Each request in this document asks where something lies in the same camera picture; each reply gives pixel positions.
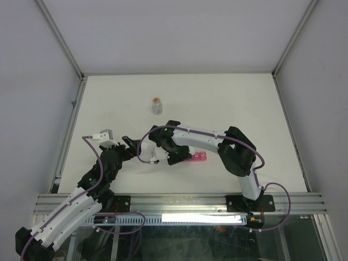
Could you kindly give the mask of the white bottle cap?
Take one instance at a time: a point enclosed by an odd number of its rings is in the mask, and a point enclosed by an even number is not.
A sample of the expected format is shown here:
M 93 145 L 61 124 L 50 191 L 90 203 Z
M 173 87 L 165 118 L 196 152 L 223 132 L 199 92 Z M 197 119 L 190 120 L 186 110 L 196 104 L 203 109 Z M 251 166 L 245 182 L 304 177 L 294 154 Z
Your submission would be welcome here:
M 147 150 L 147 149 L 149 149 L 149 148 L 150 148 L 149 143 L 147 143 L 147 142 L 142 142 L 142 144 L 141 144 L 141 150 Z

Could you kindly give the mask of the pink pill organizer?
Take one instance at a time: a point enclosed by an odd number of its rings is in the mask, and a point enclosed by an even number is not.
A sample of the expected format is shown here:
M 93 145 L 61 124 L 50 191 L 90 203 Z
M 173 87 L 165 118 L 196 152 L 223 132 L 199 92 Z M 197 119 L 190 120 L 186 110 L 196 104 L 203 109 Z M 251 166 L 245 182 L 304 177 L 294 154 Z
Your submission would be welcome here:
M 195 149 L 192 146 L 189 146 L 189 153 L 191 155 L 191 158 L 187 160 L 189 162 L 199 162 L 207 160 L 206 151 L 195 151 Z

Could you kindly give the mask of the clear glass pill bottle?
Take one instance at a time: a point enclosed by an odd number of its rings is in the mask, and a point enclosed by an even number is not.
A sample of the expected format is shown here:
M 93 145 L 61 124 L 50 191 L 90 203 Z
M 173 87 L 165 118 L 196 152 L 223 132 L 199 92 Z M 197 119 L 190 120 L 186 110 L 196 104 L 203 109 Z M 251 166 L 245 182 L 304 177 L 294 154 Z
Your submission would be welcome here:
M 163 105 L 160 100 L 160 103 L 153 103 L 152 100 L 152 111 L 154 115 L 161 115 L 163 113 Z

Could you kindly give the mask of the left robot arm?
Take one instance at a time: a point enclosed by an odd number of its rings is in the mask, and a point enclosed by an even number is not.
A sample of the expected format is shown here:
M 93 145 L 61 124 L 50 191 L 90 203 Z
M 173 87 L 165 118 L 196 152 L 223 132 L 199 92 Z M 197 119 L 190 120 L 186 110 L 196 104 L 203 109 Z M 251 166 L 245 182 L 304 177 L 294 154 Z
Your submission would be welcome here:
M 15 248 L 21 260 L 52 260 L 65 240 L 89 217 L 114 205 L 110 189 L 125 161 L 136 157 L 138 140 L 123 136 L 124 144 L 108 133 L 82 138 L 97 157 L 93 167 L 54 211 L 30 229 L 15 234 Z

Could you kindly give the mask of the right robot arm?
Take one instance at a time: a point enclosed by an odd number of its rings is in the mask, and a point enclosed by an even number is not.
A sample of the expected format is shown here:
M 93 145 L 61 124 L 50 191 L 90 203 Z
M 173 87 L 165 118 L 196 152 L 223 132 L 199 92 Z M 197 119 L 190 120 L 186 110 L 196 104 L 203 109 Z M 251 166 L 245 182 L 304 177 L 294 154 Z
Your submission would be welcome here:
M 146 137 L 164 150 L 169 165 L 192 159 L 195 148 L 217 154 L 225 169 L 238 178 L 245 208 L 256 210 L 262 205 L 262 186 L 255 171 L 263 168 L 265 161 L 239 128 L 208 131 L 171 120 L 153 126 Z

